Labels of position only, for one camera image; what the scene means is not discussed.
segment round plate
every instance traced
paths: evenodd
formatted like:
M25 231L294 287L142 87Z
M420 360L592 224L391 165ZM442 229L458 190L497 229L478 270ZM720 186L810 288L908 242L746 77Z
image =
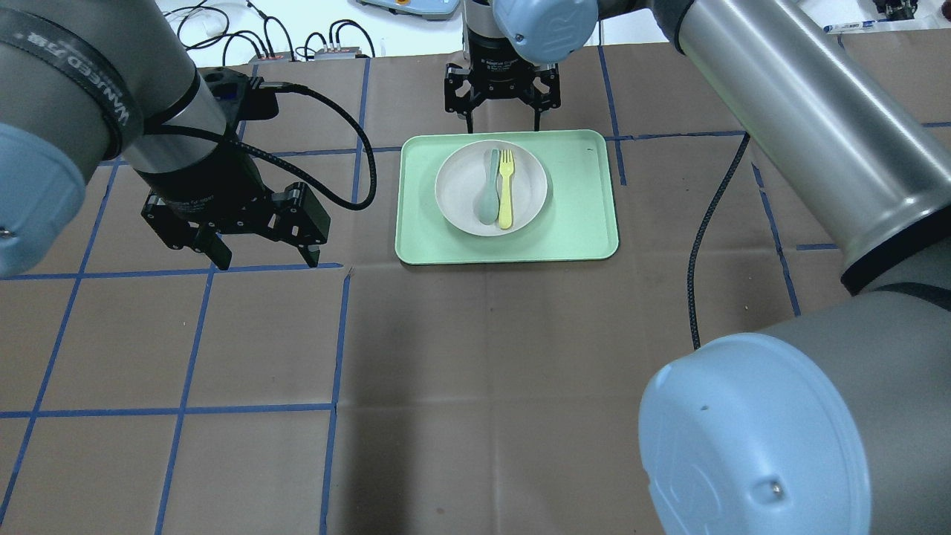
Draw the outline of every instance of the round plate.
M483 225L478 220L477 204L485 188L485 169L492 149L510 149L515 158L512 175L512 226L502 230L498 221ZM502 178L496 181L502 190ZM476 141L453 152L436 176L436 203L450 223L476 236L501 236L528 225L548 197L548 176L533 154L522 147L496 139Z

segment white background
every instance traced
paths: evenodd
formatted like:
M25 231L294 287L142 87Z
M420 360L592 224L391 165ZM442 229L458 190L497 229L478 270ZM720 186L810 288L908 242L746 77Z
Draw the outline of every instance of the white background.
M951 23L941 16L943 0L920 0L916 20L901 23L879 24L872 30L916 30L922 28L951 28ZM162 10L172 10L198 3L198 0L157 0ZM294 46L303 44L311 31L324 35L330 23L349 18L360 23L373 37L379 56L403 56L453 52L462 48L462 8L452 18L444 21L429 21L407 14L394 15L375 7L362 6L357 0L257 0L255 6L269 15L276 16L287 26ZM231 18L231 31L253 30L263 36L262 20L248 8L244 1L209 0L208 6L224 10ZM872 0L802 0L800 7L823 27L833 24L861 22L882 18L875 12ZM169 16L169 23L177 28L179 20ZM192 16L185 23L182 38L186 43L195 43L223 29L223 18L215 12L205 11ZM268 25L275 50L286 50L286 38L280 27ZM369 53L369 47L360 32L347 28L340 33L344 46L359 46ZM650 43L665 41L653 17L647 10L629 13L605 21L601 35L598 31L589 41L597 45L620 43ZM317 38L311 44L319 42ZM218 66L222 62L223 42L208 50L193 50L191 56L200 67ZM251 46L242 39L235 39L228 48L228 64L246 63L253 55Z

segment rectangular tray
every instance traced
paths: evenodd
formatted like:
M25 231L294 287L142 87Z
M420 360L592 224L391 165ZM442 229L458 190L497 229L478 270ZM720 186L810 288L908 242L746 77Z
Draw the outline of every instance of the rectangular tray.
M549 196L526 227L474 236L447 221L436 203L436 176L457 149L483 139L520 145L549 178ZM617 251L608 150L593 130L421 135L402 148L396 251L407 264L600 260Z

